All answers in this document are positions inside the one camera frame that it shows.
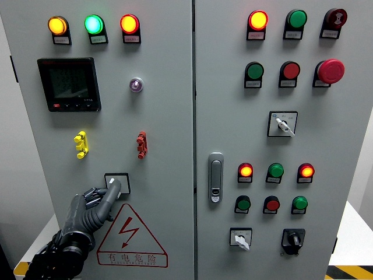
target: gray metal panel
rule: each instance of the gray metal panel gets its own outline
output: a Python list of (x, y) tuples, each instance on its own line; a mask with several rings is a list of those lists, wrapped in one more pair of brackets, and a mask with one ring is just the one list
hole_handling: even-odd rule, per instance
[[(338, 40), (319, 39), (325, 13), (344, 8), (347, 23)], [(196, 123), (199, 279), (324, 279), (357, 158), (370, 116), (373, 82), (371, 1), (196, 1)], [(245, 40), (247, 19), (257, 9), (269, 15), (266, 40)], [(283, 41), (286, 15), (308, 15), (301, 41)], [(343, 79), (329, 89), (313, 89), (319, 61), (337, 58), (346, 66)], [(279, 89), (285, 61), (300, 64), (295, 89)], [(251, 61), (264, 68), (261, 89), (244, 89), (244, 69)], [(267, 138), (271, 110), (298, 111), (294, 138)], [(224, 155), (224, 200), (209, 201), (207, 159)], [(237, 183), (243, 162), (254, 167), (252, 184)], [(279, 162), (281, 184), (266, 184), (268, 166)], [(297, 169), (315, 167), (310, 185), (296, 184)], [(239, 195), (252, 206), (235, 214)], [(264, 199), (279, 198), (277, 215), (262, 213)], [(306, 215), (290, 215), (294, 197), (304, 195)], [(250, 252), (229, 246), (230, 227), (251, 227)], [(304, 228), (299, 256), (281, 256), (285, 228)]]
[[(129, 203), (168, 254), (168, 268), (142, 268), (99, 266), (92, 252), (84, 279), (192, 279), (191, 2), (4, 0), (0, 10), (59, 224), (76, 193), (104, 187), (104, 173), (128, 172), (131, 195), (112, 213)], [(90, 45), (84, 20), (92, 13), (104, 19), (109, 44)], [(122, 42), (126, 13), (140, 20), (141, 45)], [(72, 46), (53, 45), (47, 22), (55, 15), (68, 20)], [(36, 63), (42, 57), (93, 57), (102, 111), (50, 113)], [(135, 76), (145, 83), (141, 93), (128, 88)], [(90, 144), (82, 160), (73, 141), (80, 130)], [(139, 160), (142, 130), (149, 153)], [(95, 233), (95, 250), (109, 226)]]

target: green indicator light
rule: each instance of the green indicator light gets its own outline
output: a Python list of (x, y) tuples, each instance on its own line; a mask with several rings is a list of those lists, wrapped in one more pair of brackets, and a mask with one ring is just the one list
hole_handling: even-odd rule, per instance
[(303, 210), (307, 207), (308, 201), (305, 197), (295, 197), (293, 200), (293, 206), (298, 210)]
[(284, 174), (284, 168), (280, 163), (274, 163), (269, 166), (268, 173), (274, 178), (279, 178)]
[(307, 14), (303, 10), (296, 10), (291, 13), (288, 22), (294, 28), (302, 27), (307, 22)]
[(103, 20), (96, 15), (88, 16), (84, 21), (84, 25), (90, 34), (99, 34), (104, 28)]
[(238, 203), (237, 206), (238, 206), (239, 209), (241, 209), (241, 210), (247, 210), (247, 209), (250, 208), (251, 204), (250, 204), (250, 202), (247, 201), (247, 200), (241, 200), (241, 201)]
[(247, 69), (247, 75), (253, 80), (259, 79), (264, 73), (263, 66), (260, 64), (252, 64)]

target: yellow black hazard stripe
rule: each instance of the yellow black hazard stripe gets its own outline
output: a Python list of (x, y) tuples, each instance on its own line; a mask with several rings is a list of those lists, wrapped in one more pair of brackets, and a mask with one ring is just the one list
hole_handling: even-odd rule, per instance
[(325, 279), (373, 279), (373, 266), (330, 265)]

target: robotic arm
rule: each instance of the robotic arm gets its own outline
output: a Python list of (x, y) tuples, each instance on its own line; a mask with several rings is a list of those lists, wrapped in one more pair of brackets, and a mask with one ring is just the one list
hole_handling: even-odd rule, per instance
[(24, 280), (65, 280), (80, 274), (94, 249), (93, 233), (101, 228), (120, 196), (121, 182), (111, 179), (108, 189), (91, 188), (76, 195), (63, 228), (33, 258)]

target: green push button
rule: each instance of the green push button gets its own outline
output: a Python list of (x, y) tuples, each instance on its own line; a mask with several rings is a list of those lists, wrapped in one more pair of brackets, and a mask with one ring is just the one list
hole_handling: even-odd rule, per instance
[(247, 210), (250, 208), (251, 206), (251, 203), (250, 201), (247, 201), (247, 200), (241, 200), (237, 206), (239, 207), (240, 210)]
[(302, 27), (307, 22), (307, 14), (303, 10), (295, 10), (290, 13), (291, 15), (288, 18), (288, 22), (294, 28)]
[(271, 177), (279, 178), (284, 174), (284, 168), (280, 163), (274, 163), (269, 166), (268, 173)]
[(307, 207), (308, 201), (305, 197), (295, 197), (293, 199), (293, 206), (298, 210), (303, 210)]
[(253, 80), (259, 79), (263, 76), (264, 68), (261, 64), (252, 64), (247, 69), (247, 75)]

